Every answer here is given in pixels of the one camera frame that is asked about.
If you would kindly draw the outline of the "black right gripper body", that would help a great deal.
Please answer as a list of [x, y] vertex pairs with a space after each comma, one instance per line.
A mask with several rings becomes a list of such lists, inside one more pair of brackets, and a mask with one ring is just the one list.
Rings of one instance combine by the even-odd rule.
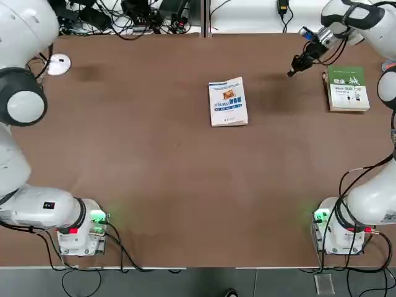
[[328, 47], [323, 45], [320, 41], [309, 40], [304, 49], [304, 58], [307, 61], [314, 61], [320, 59], [328, 50]]

